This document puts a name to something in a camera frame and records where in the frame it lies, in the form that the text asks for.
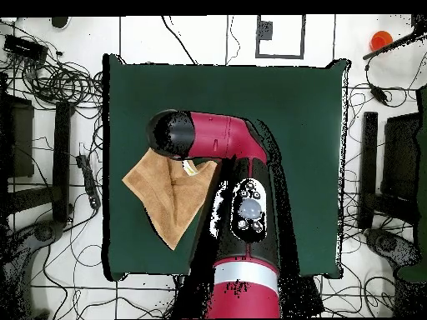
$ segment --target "brown towel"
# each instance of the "brown towel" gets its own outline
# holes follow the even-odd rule
[[[123,178],[126,186],[143,202],[158,235],[174,250],[202,206],[216,162],[192,161],[197,173],[188,175],[183,163],[160,156],[151,148]]]

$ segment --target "orange cap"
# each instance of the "orange cap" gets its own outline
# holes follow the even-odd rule
[[[372,36],[372,39],[370,40],[370,43],[369,43],[370,50],[374,52],[375,50],[381,49],[382,47],[392,42],[393,42],[393,38],[388,32],[379,31],[376,34],[374,34],[374,36]]]

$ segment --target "black cable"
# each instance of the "black cable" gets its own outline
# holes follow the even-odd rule
[[[69,314],[77,305],[78,300],[80,299],[80,294],[82,293],[82,291],[80,289],[77,289],[74,294],[73,294],[73,306],[71,308],[68,309],[68,311],[63,314],[61,317],[58,318],[58,320],[61,320],[63,318],[65,318],[67,316],[67,314]],[[78,294],[78,299],[74,302],[74,297]]]
[[[81,225],[81,224],[83,224],[83,223],[85,223],[85,222],[87,222],[87,221],[90,221],[92,218],[94,218],[96,215],[98,214],[98,210],[94,210],[93,211],[93,213],[92,213],[92,215],[90,216],[90,217],[88,217],[87,219],[85,219],[84,221],[81,221],[81,222],[79,222],[78,224],[75,224],[75,225],[73,225],[73,228],[75,228],[75,227],[78,227],[79,225]],[[66,229],[64,229],[63,230],[63,234],[65,233],[65,232],[67,232],[67,231],[69,231],[70,230],[70,227],[69,228],[66,228]],[[72,243],[78,238],[78,236],[79,236],[79,234],[73,239],[73,241],[72,241]],[[52,264],[56,259],[58,259],[59,258],[59,256],[60,255],[62,255],[67,249],[69,248],[69,245],[67,245],[47,266],[46,266],[46,268],[50,265],[50,264]],[[42,270],[40,270],[38,273],[36,273],[32,278],[31,278],[31,281],[36,277],[36,276],[38,276],[40,273],[42,272]]]
[[[374,315],[374,313],[372,312],[372,310],[371,310],[371,308],[370,308],[370,302],[369,302],[369,300],[368,300],[368,297],[367,297],[367,287],[368,287],[368,283],[370,283],[371,281],[373,281],[373,280],[375,280],[375,279],[382,279],[382,280],[384,280],[384,281],[387,281],[388,283],[391,283],[393,286],[395,286],[394,285],[394,282],[393,281],[391,281],[389,278],[386,278],[386,277],[384,277],[384,276],[373,276],[373,277],[371,277],[370,279],[368,279],[365,283],[364,283],[364,287],[363,287],[363,289],[364,289],[364,300],[365,300],[365,303],[366,303],[366,307],[368,308],[368,311],[369,311],[369,314],[373,317],[373,318],[376,318],[376,316]]]
[[[179,37],[176,35],[176,33],[175,33],[172,29],[170,29],[170,27],[168,26],[168,24],[167,24],[167,23],[166,23],[166,21],[164,20],[164,16],[161,16],[161,18],[162,18],[162,21],[163,21],[164,26],[168,29],[168,31],[170,31],[170,32],[173,34],[173,36],[174,36],[175,38],[177,38],[177,40],[178,40],[179,44],[181,44],[181,47],[183,47],[183,50],[187,53],[187,55],[188,55],[188,57],[190,58],[191,62],[192,62],[194,65],[198,65],[198,63],[197,63],[196,61],[194,61],[194,60],[193,60],[193,58],[191,57],[191,55],[190,55],[190,53],[188,52],[187,48],[186,48],[186,47],[183,45],[183,43],[181,42],[181,39],[179,39]]]
[[[65,298],[63,299],[63,302],[61,303],[61,305],[58,307],[57,311],[55,312],[55,314],[53,314],[53,320],[55,320],[55,318],[58,315],[59,310],[61,309],[61,307],[63,306],[63,304],[65,303],[65,301],[67,300],[68,297],[68,291],[66,288],[64,288],[62,285],[60,285],[59,283],[57,283],[56,281],[53,281],[48,273],[46,272],[46,263],[48,262],[50,256],[50,244],[48,245],[48,255],[46,256],[46,259],[44,259],[44,263],[43,263],[43,273],[44,276],[53,284],[57,285],[58,287],[60,287],[64,292],[65,292]]]
[[[421,65],[423,64],[423,61],[424,61],[424,59],[425,59],[425,57],[426,57],[426,56],[427,56],[427,52],[425,52],[425,54],[424,54],[423,58],[421,59],[421,62],[419,63],[419,66],[418,66],[417,73],[415,74],[414,79],[412,80],[412,82],[410,83],[410,85],[409,85],[409,87],[408,87],[408,95],[409,95],[412,99],[414,99],[415,101],[416,101],[416,98],[413,98],[413,97],[409,94],[409,90],[410,90],[410,88],[412,87],[412,85],[414,84],[415,80],[417,79],[418,74],[419,74],[419,70],[421,69]]]
[[[366,76],[366,82],[369,84],[369,87],[371,88],[371,92],[373,93],[374,97],[377,98],[377,100],[379,100],[380,102],[382,102],[385,106],[390,107],[390,108],[397,108],[397,107],[402,106],[406,102],[408,96],[410,98],[412,98],[414,101],[416,101],[416,99],[413,98],[409,94],[409,90],[412,87],[412,85],[414,84],[416,78],[418,77],[419,70],[421,69],[421,66],[422,66],[423,61],[424,61],[424,59],[425,59],[426,56],[427,56],[427,52],[424,54],[424,56],[421,59],[421,62],[419,63],[419,67],[418,67],[418,70],[417,70],[417,72],[416,72],[416,74],[414,76],[414,79],[412,80],[412,82],[409,85],[409,87],[406,88],[406,89],[404,89],[402,87],[388,87],[388,88],[384,88],[384,87],[379,87],[379,86],[374,85],[369,80],[369,77],[368,77],[368,71],[369,71],[369,68],[370,68],[370,62],[372,61],[373,58],[375,58],[375,57],[372,57],[368,61],[368,63],[366,64],[364,71],[365,71],[365,76]],[[397,91],[401,91],[401,92],[404,93],[404,101],[402,103],[400,103],[398,105],[390,105],[390,104],[388,104],[388,102],[390,102],[393,99],[392,93],[390,91],[388,91],[388,90],[392,90],[392,89],[395,90],[395,91],[397,90]],[[385,93],[388,93],[390,95],[390,98],[387,98],[386,95],[385,95]]]
[[[12,63],[15,63],[13,56],[11,56],[11,60]],[[96,79],[94,79],[91,78],[88,70],[81,65],[75,62],[59,61],[56,61],[54,64],[48,61],[44,64],[39,64],[25,60],[23,65],[21,65],[21,62],[18,62],[16,69],[21,70],[20,79],[27,89],[27,91],[17,91],[32,94],[43,110],[49,110],[50,108],[43,106],[40,101],[54,104],[66,100],[80,109],[101,108],[99,99],[102,88],[101,82],[98,79],[101,76],[100,72],[95,75]],[[47,77],[39,77],[39,73],[42,70],[48,74]],[[92,106],[84,106],[84,103],[91,103]],[[99,115],[98,112],[93,117],[86,117],[78,110],[76,112],[86,119],[93,119]]]
[[[379,146],[383,146],[383,145],[385,145],[385,142],[383,142],[383,143],[380,143],[379,145],[377,145],[377,148],[379,147]],[[355,155],[354,157],[352,157],[350,160],[348,160],[346,163],[345,163],[345,166],[348,164],[348,163],[350,163],[351,161],[353,161],[354,159],[356,159],[358,156],[360,156],[362,153],[361,152],[359,152],[357,155]]]
[[[78,314],[78,317],[77,317],[77,319],[76,319],[76,320],[78,320],[78,319],[82,318],[83,313],[86,311],[86,309],[88,309],[88,308],[90,308],[90,307],[99,307],[99,306],[104,306],[104,305],[106,305],[106,304],[113,303],[113,302],[115,302],[116,300],[119,300],[119,299],[122,299],[122,300],[124,300],[127,304],[131,305],[132,307],[134,307],[134,308],[136,308],[136,309],[138,309],[138,310],[140,310],[140,311],[145,312],[145,314],[148,314],[151,318],[162,318],[162,317],[157,317],[157,316],[154,316],[153,314],[151,314],[151,313],[152,313],[152,312],[154,312],[154,311],[160,311],[160,309],[157,309],[157,308],[156,308],[156,309],[152,309],[152,310],[143,309],[143,308],[141,308],[141,307],[136,306],[135,304],[133,304],[132,302],[130,302],[130,301],[129,301],[127,298],[125,298],[125,297],[117,297],[117,299],[116,299],[116,298],[114,298],[114,299],[111,299],[110,301],[106,301],[106,302],[102,302],[102,303],[93,303],[93,304],[89,304],[89,305],[87,305],[87,306],[82,310],[82,312],[81,312],[80,314]]]
[[[232,60],[232,59],[236,58],[236,57],[239,55],[239,52],[240,52],[240,42],[239,42],[239,41],[237,40],[237,38],[234,36],[233,31],[232,31],[232,29],[233,29],[233,21],[234,21],[234,15],[233,15],[233,17],[232,17],[232,19],[231,19],[231,24],[230,24],[230,34],[231,34],[231,36],[233,37],[233,39],[237,42],[237,44],[239,45],[239,48],[238,48],[238,50],[237,50],[237,52],[236,52],[236,55],[234,55],[233,57],[231,57],[231,58],[227,61],[226,65],[229,65],[229,62],[231,62],[231,60]]]
[[[347,269],[347,270],[349,270],[352,274],[353,274],[353,276],[355,276],[356,278],[357,278],[357,280],[358,280],[358,282],[359,282],[359,297],[360,297],[360,308],[359,309],[356,309],[354,306],[353,306],[353,304],[351,304],[347,299],[345,299],[344,297],[340,297],[341,299],[343,299],[344,301],[346,301],[347,303],[349,303],[350,304],[350,306],[351,307],[353,307],[353,309],[354,309],[354,311],[347,311],[347,310],[338,310],[338,311],[333,311],[333,310],[331,310],[330,309],[330,311],[332,311],[332,312],[334,312],[334,313],[348,313],[348,314],[359,314],[361,317],[363,317],[364,315],[363,314],[361,314],[360,313],[360,311],[362,310],[362,308],[363,308],[363,302],[362,302],[362,282],[360,281],[360,278],[349,268],[349,267],[347,267],[344,263],[342,263],[342,265]],[[334,290],[334,288],[332,287],[332,285],[330,284],[330,280],[328,279],[328,281],[329,281],[329,285],[330,285],[330,287],[331,287],[331,289],[332,289],[332,291],[334,291],[334,294],[337,294],[337,292]]]
[[[80,262],[79,258],[82,256],[82,254],[84,253],[84,251],[86,249],[91,248],[91,247],[97,247],[97,248],[101,249],[101,247],[99,247],[99,245],[97,245],[97,244],[90,244],[90,245],[86,246],[84,249],[82,249],[82,251],[78,254],[77,257],[75,257],[74,253],[73,253],[73,256],[76,259],[76,262],[74,263],[74,270],[73,270],[73,287],[74,287],[73,298],[74,298],[74,296],[76,295],[76,292],[77,292],[76,291],[76,267],[77,267],[77,264],[80,263],[81,265],[83,265],[86,268],[93,268],[93,267],[99,265],[100,263],[102,263],[102,261],[100,261],[100,262],[98,262],[98,263],[96,263],[94,265],[87,265],[87,264],[83,264],[82,262]],[[78,317],[78,299],[75,302],[74,302],[74,299],[73,299],[73,308],[74,308],[74,311],[76,313],[76,318]]]
[[[82,195],[87,195],[86,193],[83,193],[83,194],[80,194],[78,197],[77,197],[77,199],[78,198],[80,198]],[[74,210],[73,210],[73,219],[74,219],[74,215],[75,215],[75,212],[76,212],[76,209],[74,208]],[[84,223],[84,226],[83,226],[83,228],[82,228],[82,230],[80,231],[80,232],[82,232],[83,231],[83,229],[88,225],[88,222],[89,222],[90,220],[88,219],[85,223]],[[76,263],[79,263],[80,265],[83,265],[84,267],[86,267],[86,268],[91,268],[92,266],[97,266],[97,265],[99,265],[101,262],[99,262],[98,264],[96,264],[96,265],[87,265],[87,264],[84,264],[84,263],[82,263],[82,262],[80,262],[79,260],[78,260],[78,257],[76,257],[76,254],[74,254],[74,250],[73,250],[73,241],[72,241],[72,238],[73,238],[73,223],[71,223],[71,228],[70,228],[70,244],[69,244],[69,247],[70,247],[70,249],[71,249],[71,254],[73,255],[73,257],[74,257],[74,259],[76,260]],[[90,245],[90,246],[87,246],[87,248],[88,247],[99,247],[98,245],[95,245],[95,244],[92,244],[92,245]]]

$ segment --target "green table surface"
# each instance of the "green table surface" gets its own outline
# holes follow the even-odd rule
[[[328,68],[125,65],[109,56],[108,261],[112,273],[188,273],[198,216],[170,250],[123,177],[147,152],[164,109],[257,119],[272,131],[287,178],[301,275],[336,274],[343,75]]]

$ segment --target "red cylinder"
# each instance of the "red cylinder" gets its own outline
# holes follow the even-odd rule
[[[220,263],[206,318],[280,318],[277,278],[260,262]]]

